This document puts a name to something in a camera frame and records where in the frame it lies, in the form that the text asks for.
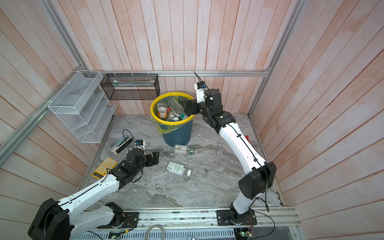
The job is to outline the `red label clear bottle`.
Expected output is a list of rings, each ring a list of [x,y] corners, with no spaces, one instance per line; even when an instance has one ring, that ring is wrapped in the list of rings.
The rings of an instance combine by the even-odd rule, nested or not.
[[[168,108],[167,121],[168,122],[178,122],[180,120],[181,120],[180,117],[173,110],[171,110],[171,108]]]

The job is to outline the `green cap clear bottle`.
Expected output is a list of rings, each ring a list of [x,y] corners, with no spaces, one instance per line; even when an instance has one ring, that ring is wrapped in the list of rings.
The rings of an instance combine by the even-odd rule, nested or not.
[[[167,101],[168,107],[182,120],[186,119],[188,116],[185,113],[184,108],[179,104],[179,102],[174,98],[169,98]]]

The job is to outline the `orange label clear bottle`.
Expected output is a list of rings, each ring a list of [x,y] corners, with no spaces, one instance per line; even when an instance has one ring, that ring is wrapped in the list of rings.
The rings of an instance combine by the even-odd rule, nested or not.
[[[166,102],[157,103],[158,118],[166,121],[168,117],[168,104]]]

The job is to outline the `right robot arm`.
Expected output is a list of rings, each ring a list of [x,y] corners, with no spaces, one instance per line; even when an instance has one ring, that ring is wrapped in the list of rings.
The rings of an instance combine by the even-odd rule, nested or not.
[[[229,145],[238,158],[245,176],[239,180],[240,192],[228,211],[218,212],[219,225],[240,225],[252,218],[251,206],[272,186],[276,165],[267,163],[251,146],[231,113],[224,111],[221,93],[204,83],[195,84],[196,99],[184,103],[188,115],[201,114]]]

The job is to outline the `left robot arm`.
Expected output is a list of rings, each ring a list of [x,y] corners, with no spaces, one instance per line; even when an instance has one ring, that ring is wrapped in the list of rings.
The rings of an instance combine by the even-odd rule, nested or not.
[[[110,202],[87,212],[87,208],[103,197],[139,180],[145,167],[159,163],[159,152],[147,154],[142,148],[129,151],[124,160],[92,185],[58,201],[43,202],[28,230],[33,240],[69,240],[100,226],[121,228],[125,214],[121,207]]]

